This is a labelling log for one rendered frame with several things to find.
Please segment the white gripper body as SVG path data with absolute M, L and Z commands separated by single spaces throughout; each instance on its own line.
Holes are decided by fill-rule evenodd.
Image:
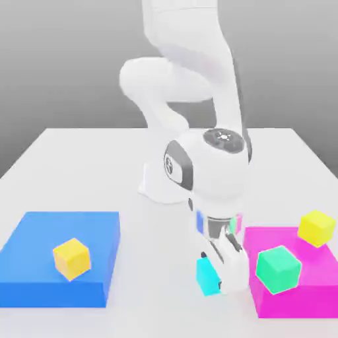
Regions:
M 220 279 L 219 290 L 222 294 L 232 294 L 248 288 L 248 255 L 235 236 L 208 240 L 205 253 Z

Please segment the small cyan cube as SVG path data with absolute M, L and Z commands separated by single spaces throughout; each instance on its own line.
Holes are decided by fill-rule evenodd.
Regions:
M 207 257 L 197 260 L 196 280 L 205 296 L 220 294 L 221 279 Z

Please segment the small green cube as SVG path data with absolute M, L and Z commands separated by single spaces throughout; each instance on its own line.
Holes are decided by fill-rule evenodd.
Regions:
M 258 253 L 255 275 L 276 295 L 296 288 L 301 270 L 302 262 L 285 246 L 277 246 Z

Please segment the small lemon yellow cube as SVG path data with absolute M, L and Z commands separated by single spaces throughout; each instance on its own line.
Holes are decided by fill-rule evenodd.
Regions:
M 320 248 L 333 236 L 337 221 L 321 211 L 311 211 L 301 217 L 298 237 L 305 242 Z

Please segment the small orange-yellow cube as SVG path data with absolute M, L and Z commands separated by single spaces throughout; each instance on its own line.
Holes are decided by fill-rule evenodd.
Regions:
M 90 251 L 72 238 L 53 249 L 55 268 L 69 281 L 91 269 Z

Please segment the large magenta box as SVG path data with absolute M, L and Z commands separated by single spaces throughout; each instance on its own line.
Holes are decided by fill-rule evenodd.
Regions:
M 296 227 L 245 229 L 250 290 L 259 318 L 338 318 L 338 261 L 327 245 L 315 248 L 297 236 Z M 259 252 L 285 246 L 302 262 L 296 288 L 273 295 L 255 274 Z

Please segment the large blue box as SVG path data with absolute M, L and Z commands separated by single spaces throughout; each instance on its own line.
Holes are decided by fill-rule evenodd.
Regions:
M 68 281 L 53 249 L 76 238 L 91 268 Z M 103 308 L 120 240 L 117 212 L 27 212 L 0 250 L 0 308 Z

